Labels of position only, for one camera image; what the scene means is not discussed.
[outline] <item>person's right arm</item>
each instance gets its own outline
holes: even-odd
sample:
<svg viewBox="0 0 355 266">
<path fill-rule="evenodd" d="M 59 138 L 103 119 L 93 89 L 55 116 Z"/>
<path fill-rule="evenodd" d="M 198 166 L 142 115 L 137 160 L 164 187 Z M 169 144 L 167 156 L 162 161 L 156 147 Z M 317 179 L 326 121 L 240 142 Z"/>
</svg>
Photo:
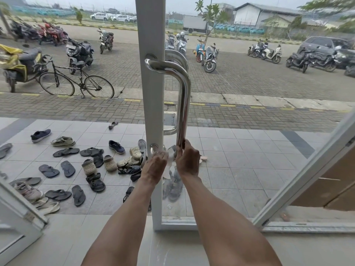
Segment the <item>person's right arm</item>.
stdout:
<svg viewBox="0 0 355 266">
<path fill-rule="evenodd" d="M 282 266 L 272 246 L 242 214 L 214 196 L 198 177 L 200 153 L 185 140 L 176 166 L 189 194 L 211 266 Z"/>
</svg>

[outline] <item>yellow scooter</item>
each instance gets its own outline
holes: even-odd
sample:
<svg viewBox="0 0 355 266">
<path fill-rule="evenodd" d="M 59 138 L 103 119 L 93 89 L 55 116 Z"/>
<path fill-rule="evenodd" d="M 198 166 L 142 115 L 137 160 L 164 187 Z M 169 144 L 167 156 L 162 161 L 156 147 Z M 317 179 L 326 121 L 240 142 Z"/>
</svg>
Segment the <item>yellow scooter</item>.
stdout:
<svg viewBox="0 0 355 266">
<path fill-rule="evenodd" d="M 49 55 L 42 56 L 42 51 L 38 48 L 24 51 L 0 44 L 0 68 L 4 69 L 4 76 L 12 93 L 15 92 L 17 82 L 37 80 L 38 76 L 48 71 L 46 56 Z"/>
</svg>

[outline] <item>black car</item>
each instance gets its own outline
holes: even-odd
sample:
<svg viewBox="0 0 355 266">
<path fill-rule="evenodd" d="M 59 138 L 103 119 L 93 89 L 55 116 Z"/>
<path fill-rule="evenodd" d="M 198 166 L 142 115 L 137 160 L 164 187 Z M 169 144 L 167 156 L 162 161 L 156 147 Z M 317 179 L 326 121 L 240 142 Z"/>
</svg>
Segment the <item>black car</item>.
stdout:
<svg viewBox="0 0 355 266">
<path fill-rule="evenodd" d="M 349 61 L 355 57 L 355 50 L 352 49 L 352 43 L 336 37 L 311 36 L 301 44 L 297 53 L 302 54 L 306 50 L 315 50 L 323 59 L 337 52 L 337 68 L 341 69 L 345 69 Z"/>
</svg>

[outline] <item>shoe sole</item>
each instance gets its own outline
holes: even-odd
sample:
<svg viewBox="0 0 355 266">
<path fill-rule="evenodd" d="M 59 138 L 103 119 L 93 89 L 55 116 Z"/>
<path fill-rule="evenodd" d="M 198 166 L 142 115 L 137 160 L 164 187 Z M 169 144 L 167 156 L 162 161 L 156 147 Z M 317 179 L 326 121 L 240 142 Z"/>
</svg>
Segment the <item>shoe sole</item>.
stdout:
<svg viewBox="0 0 355 266">
<path fill-rule="evenodd" d="M 72 145 L 75 145 L 75 142 L 72 143 L 72 144 L 60 143 L 60 144 L 55 144 L 55 145 L 52 145 L 52 146 L 72 146 Z"/>
<path fill-rule="evenodd" d="M 122 155 L 122 154 L 124 154 L 126 152 L 126 151 L 118 152 L 116 149 L 114 149 L 113 147 L 110 147 L 110 146 L 109 146 L 109 149 L 114 150 L 116 153 L 118 153 L 120 155 Z"/>
<path fill-rule="evenodd" d="M 32 140 L 32 143 L 38 143 L 38 142 L 42 141 L 44 138 L 46 138 L 48 136 L 50 136 L 50 133 L 45 135 L 45 136 L 43 136 L 43 137 L 41 137 L 41 138 L 39 138 L 39 139 L 37 139 L 37 140 Z"/>
</svg>

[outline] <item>blue sneaker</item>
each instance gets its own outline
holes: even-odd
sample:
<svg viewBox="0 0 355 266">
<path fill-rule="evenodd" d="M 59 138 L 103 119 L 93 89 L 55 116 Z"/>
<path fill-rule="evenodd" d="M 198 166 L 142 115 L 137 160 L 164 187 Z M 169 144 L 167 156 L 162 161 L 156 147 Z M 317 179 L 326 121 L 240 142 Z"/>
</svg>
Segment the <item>blue sneaker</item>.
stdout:
<svg viewBox="0 0 355 266">
<path fill-rule="evenodd" d="M 123 154 L 125 152 L 124 147 L 112 140 L 109 140 L 109 149 L 115 150 L 118 154 Z"/>
<path fill-rule="evenodd" d="M 50 135 L 50 129 L 42 130 L 40 132 L 35 132 L 34 134 L 32 134 L 31 140 L 33 143 L 38 143 L 39 141 L 42 141 L 44 138 L 48 137 L 49 135 Z"/>
</svg>

